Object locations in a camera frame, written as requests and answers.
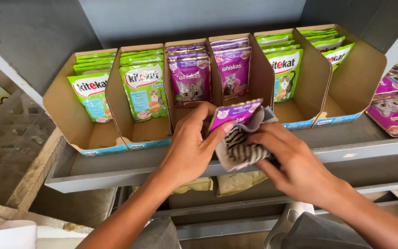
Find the cat image on pouch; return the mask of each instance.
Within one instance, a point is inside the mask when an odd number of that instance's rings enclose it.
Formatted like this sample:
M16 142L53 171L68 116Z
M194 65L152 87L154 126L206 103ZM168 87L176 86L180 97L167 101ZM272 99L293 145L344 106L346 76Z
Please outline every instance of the cat image on pouch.
M293 78L290 80L290 74L295 73L293 75ZM296 72L293 70L286 76L281 75L279 78L279 84L282 89L285 90L285 96L283 97L284 99L290 98L291 90L293 89L293 81L294 77L296 76Z
M398 101L393 98L373 101L371 105L379 110L380 114L384 117L390 116L391 112L398 111Z
M165 109L164 101L162 99L162 90L159 91L159 94L161 96L158 95L158 90L150 90L151 101L157 102L163 109Z
M225 89L224 89L225 95L230 95L233 93L235 82L236 82L235 74L232 74L230 76L225 76Z
M182 82L177 82L177 87L179 88L179 94L182 96L183 101L205 99L205 92L203 86L204 86L203 79L191 85L185 85Z

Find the cardboard divider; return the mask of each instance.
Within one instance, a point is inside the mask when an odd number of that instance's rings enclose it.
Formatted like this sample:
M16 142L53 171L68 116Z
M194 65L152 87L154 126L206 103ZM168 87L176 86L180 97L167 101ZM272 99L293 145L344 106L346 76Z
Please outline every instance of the cardboard divider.
M293 98L274 103L279 122L287 129L311 127L322 111L329 80L331 63L296 29L283 29L254 33L255 37L291 32L293 40L303 49L300 71Z
M222 78L219 73L216 58L214 57L213 51L210 49L213 104L216 106L228 106L257 98L263 98L262 105L264 107L271 106L274 91L274 70L269 64L267 58L263 55L262 49L257 44L256 39L250 33L247 33L229 36L214 36L209 37L208 40L210 42L214 42L243 37L248 37L249 45L251 46L248 92L241 97L228 100L223 99Z
M193 40L184 40L184 41L176 41L176 42L167 42L165 43L164 50L166 50L169 47L174 47L174 46L182 46L182 45L191 45L191 44L196 44L196 43L205 43L205 46L207 47L208 51L211 51L210 43L206 38L202 39L193 39ZM168 59L167 56L164 56L164 75L167 76L167 81L168 84L165 87L165 91L167 92L167 98L170 98L172 100L172 105L169 104L170 107L170 119L173 124L173 129L176 129L177 122L180 121L183 117L187 116L189 113L191 113L195 108L188 108L188 107L175 107L175 99L174 99L174 92L173 92L173 85L171 83L171 76L170 76L170 70L169 70L169 65L168 65ZM216 88L213 87L213 84L215 82L213 81L213 75L210 77L210 84L211 84L211 96L212 98L214 95L221 94L222 91L220 92L215 92Z
M162 43L122 47L119 49L116 60L113 63L110 77L108 79L105 96L110 106L114 124L119 131L124 143L130 150L145 148L155 148L167 146L171 142L172 129L170 117L151 118L144 122L135 122L131 115L130 104L127 100L124 84L119 74L121 67L120 57L122 53L154 50L164 48ZM173 99L167 94L167 85L169 85L169 75L164 69L164 90L170 106L173 105Z
M43 97L44 107L65 139L85 156L127 151L114 122L92 122L67 79L68 76L76 75L73 65L76 64L77 56L113 52L117 52L117 49L72 54Z
M299 27L303 30L334 28L345 36L342 46L355 43L342 65L333 73L322 113L313 127L356 120L370 105L386 66L386 56L337 24Z

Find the gray fabric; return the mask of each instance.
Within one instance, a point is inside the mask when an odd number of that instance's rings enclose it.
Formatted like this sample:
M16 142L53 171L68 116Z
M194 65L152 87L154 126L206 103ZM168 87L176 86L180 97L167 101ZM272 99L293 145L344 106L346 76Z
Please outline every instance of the gray fabric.
M281 249L372 249L353 229L304 212L282 241Z
M176 227L169 218L156 219L142 230L132 249L178 249Z

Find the gray shelf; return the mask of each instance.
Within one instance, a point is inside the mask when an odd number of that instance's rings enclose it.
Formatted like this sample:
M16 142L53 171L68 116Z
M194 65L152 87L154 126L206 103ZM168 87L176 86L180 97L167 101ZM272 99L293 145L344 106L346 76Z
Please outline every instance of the gray shelf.
M398 154L398 138L391 138L365 114L352 123L293 133L306 141L323 163ZM84 157L67 144L52 166L45 185L68 193L142 184L162 161L167 148ZM238 172L255 170L256 167L250 166ZM225 174L219 161L213 159L202 176Z

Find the right hand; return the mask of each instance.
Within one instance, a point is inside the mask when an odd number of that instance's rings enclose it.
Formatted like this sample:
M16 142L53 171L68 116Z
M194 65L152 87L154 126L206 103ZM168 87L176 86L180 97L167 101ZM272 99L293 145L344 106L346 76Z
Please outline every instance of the right hand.
M354 189L331 174L308 145L279 122L262 124L248 141L264 145L280 162L280 169L266 159L255 163L274 186L293 199L327 209Z

